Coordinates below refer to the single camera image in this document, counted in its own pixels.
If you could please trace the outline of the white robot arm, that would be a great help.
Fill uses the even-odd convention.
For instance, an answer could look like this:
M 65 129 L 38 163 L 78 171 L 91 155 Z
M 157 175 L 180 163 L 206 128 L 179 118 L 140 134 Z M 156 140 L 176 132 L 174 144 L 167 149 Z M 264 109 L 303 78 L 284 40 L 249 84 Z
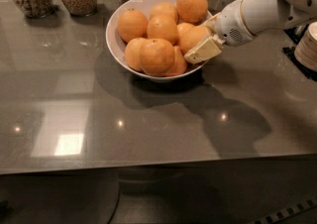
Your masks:
M 269 29 L 291 29 L 315 20 L 317 0 L 235 0 L 203 25 L 211 33 L 184 54 L 192 64 L 222 52 L 224 46 L 240 46 Z

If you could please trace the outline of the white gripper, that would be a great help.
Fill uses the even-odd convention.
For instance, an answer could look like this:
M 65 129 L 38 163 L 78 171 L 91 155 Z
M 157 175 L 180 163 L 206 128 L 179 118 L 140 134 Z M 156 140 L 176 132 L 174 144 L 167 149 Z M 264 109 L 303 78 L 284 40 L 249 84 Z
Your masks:
M 202 23 L 217 35 L 206 35 L 198 44 L 184 55 L 187 62 L 198 64 L 209 60 L 222 52 L 224 44 L 231 47 L 251 42 L 255 36 L 248 30 L 242 14 L 243 0 L 227 5 L 220 13 L 211 16 Z

